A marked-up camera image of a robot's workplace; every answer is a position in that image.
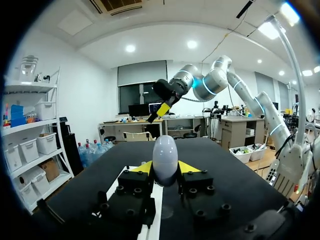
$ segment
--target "white storage bin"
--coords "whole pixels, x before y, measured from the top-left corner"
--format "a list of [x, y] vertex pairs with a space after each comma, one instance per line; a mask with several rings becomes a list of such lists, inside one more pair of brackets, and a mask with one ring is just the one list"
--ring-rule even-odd
[[[240, 149], [240, 151], [244, 151], [244, 150], [249, 150], [249, 153], [244, 153], [244, 154], [235, 154], [234, 150]], [[251, 157], [252, 154], [252, 150], [246, 146], [240, 146], [240, 147], [234, 147], [234, 148], [230, 148], [229, 149], [230, 153], [235, 156], [237, 159], [239, 159], [241, 162], [243, 162], [244, 164], [249, 162], [249, 159]]]
[[39, 136], [36, 139], [36, 145], [38, 147], [38, 152], [41, 154], [50, 154], [56, 151], [57, 142], [56, 142], [56, 133], [50, 133], [47, 136]]
[[4, 156], [11, 172], [17, 170], [22, 166], [18, 145], [12, 147], [9, 146], [7, 150], [4, 150]]
[[37, 149], [37, 139], [32, 139], [23, 143], [20, 143], [20, 147], [27, 163], [39, 158], [39, 153]]
[[49, 120], [56, 117], [56, 103], [53, 101], [42, 101], [37, 103], [35, 106], [36, 116], [40, 120]]
[[[257, 148], [259, 148], [259, 147], [261, 147], [262, 144], [256, 143], [255, 145], [257, 146]], [[247, 146], [247, 147], [252, 150], [252, 154], [251, 154], [251, 157], [250, 157], [250, 161], [257, 161], [257, 160], [259, 160], [259, 159], [262, 159], [262, 158], [264, 157], [265, 151], [266, 151], [266, 149], [267, 149], [267, 147], [264, 146], [263, 149], [254, 151], [254, 150], [252, 149], [253, 144], [252, 144], [252, 145], [249, 145], [249, 146]]]
[[15, 185], [18, 187], [18, 190], [28, 205], [32, 205], [35, 201], [38, 200], [38, 195], [36, 194], [34, 188], [31, 185], [31, 181], [23, 176], [18, 176], [14, 179]]
[[46, 172], [39, 166], [35, 166], [22, 174], [23, 178], [31, 181], [34, 188], [44, 195], [49, 189], [50, 184], [46, 178]]

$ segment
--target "white strip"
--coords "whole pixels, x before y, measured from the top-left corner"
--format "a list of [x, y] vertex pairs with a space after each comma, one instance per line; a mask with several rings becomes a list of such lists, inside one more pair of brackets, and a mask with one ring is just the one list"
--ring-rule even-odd
[[242, 80], [238, 81], [238, 82], [234, 85], [233, 89], [235, 89], [236, 86], [237, 86], [240, 82], [242, 82]]
[[256, 97], [254, 97], [254, 99], [256, 100], [256, 102], [259, 104], [263, 114], [265, 114], [265, 110], [263, 109], [263, 107], [261, 106], [260, 102], [258, 101], [258, 99]]
[[192, 77], [192, 80], [195, 81], [194, 76], [193, 76], [190, 72], [188, 72], [188, 71], [186, 71], [186, 70], [180, 70], [180, 71], [178, 71], [178, 73], [180, 73], [180, 72], [190, 74], [191, 77]]
[[203, 84], [203, 86], [205, 87], [205, 89], [206, 89], [209, 93], [211, 93], [212, 95], [217, 95], [216, 93], [214, 93], [213, 91], [211, 91], [211, 90], [207, 87], [207, 85], [206, 85], [206, 83], [205, 83], [205, 78], [204, 78], [204, 77], [202, 78], [202, 84]]
[[276, 126], [271, 132], [270, 132], [270, 136], [275, 132], [275, 130], [277, 130], [280, 126], [282, 125], [282, 123], [279, 123], [278, 126]]

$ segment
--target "window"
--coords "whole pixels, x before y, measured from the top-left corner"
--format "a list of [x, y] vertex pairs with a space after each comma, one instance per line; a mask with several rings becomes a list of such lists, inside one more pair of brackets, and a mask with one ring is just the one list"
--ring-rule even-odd
[[154, 82], [119, 86], [119, 111], [128, 113], [129, 105], [161, 103], [162, 99], [154, 92]]
[[129, 105], [161, 103], [152, 87], [159, 79], [167, 79], [167, 75], [166, 60], [119, 66], [119, 113], [128, 113]]
[[161, 103], [162, 99], [154, 92], [152, 86], [154, 82], [143, 83], [143, 102], [144, 104]]
[[120, 86], [119, 88], [119, 111], [120, 113], [128, 113], [129, 105], [140, 104], [140, 86], [132, 84]]

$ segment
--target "white shelf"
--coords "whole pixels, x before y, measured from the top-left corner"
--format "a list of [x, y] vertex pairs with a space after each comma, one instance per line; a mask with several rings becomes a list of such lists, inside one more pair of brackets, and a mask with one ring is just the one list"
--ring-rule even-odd
[[13, 134], [13, 133], [20, 132], [20, 131], [27, 130], [27, 129], [32, 129], [32, 128], [48, 125], [48, 124], [53, 124], [53, 123], [57, 123], [57, 120], [56, 119], [49, 119], [49, 120], [44, 120], [44, 121], [27, 123], [27, 124], [23, 124], [20, 126], [14, 126], [11, 128], [6, 128], [6, 129], [2, 130], [2, 136]]
[[54, 83], [6, 80], [4, 94], [47, 93], [57, 88]]
[[32, 162], [29, 162], [25, 165], [23, 165], [22, 167], [18, 168], [17, 170], [13, 171], [10, 175], [11, 177], [14, 179], [16, 177], [18, 177], [19, 175], [23, 174], [24, 172], [26, 172], [27, 170], [37, 166], [38, 164], [44, 162], [45, 160], [48, 160], [50, 158], [52, 158], [55, 155], [58, 155], [62, 153], [62, 149], [58, 149], [48, 155], [45, 154], [41, 154], [39, 153], [39, 158], [37, 158], [36, 160], [33, 160]]
[[66, 181], [68, 181], [70, 178], [71, 178], [71, 174], [65, 171], [61, 171], [59, 176], [57, 176], [54, 180], [49, 182], [50, 189], [44, 195], [39, 197], [37, 201], [35, 201], [32, 205], [30, 205], [29, 210], [33, 211], [37, 207], [37, 202], [40, 199], [46, 199], [47, 197], [49, 197], [55, 190], [61, 187], [61, 185], [64, 184]]
[[178, 132], [178, 131], [193, 131], [193, 129], [177, 129], [177, 130], [174, 130], [174, 129], [168, 129], [168, 132]]

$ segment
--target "cabinet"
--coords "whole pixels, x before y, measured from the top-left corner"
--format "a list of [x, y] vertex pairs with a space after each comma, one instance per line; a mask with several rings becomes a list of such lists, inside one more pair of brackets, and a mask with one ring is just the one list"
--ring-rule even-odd
[[[263, 144], [265, 121], [260, 118], [228, 117], [221, 121], [221, 147], [230, 148]], [[254, 129], [254, 135], [246, 135], [247, 128]]]

